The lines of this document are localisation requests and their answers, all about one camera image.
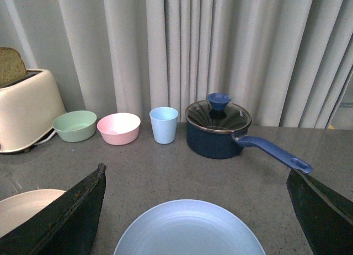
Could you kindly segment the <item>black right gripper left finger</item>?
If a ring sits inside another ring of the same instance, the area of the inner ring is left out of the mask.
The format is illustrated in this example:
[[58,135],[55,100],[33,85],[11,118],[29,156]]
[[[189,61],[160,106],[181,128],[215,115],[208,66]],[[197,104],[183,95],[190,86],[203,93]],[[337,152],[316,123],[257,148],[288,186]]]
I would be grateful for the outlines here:
[[1,237],[1,254],[90,254],[106,189],[106,165]]

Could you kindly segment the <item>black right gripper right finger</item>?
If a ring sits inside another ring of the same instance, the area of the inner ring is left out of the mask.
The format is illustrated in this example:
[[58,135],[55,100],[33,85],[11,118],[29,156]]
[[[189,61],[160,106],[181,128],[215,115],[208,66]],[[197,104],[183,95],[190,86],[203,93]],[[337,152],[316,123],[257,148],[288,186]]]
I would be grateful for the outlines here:
[[287,190],[313,254],[352,254],[352,201],[299,170]]

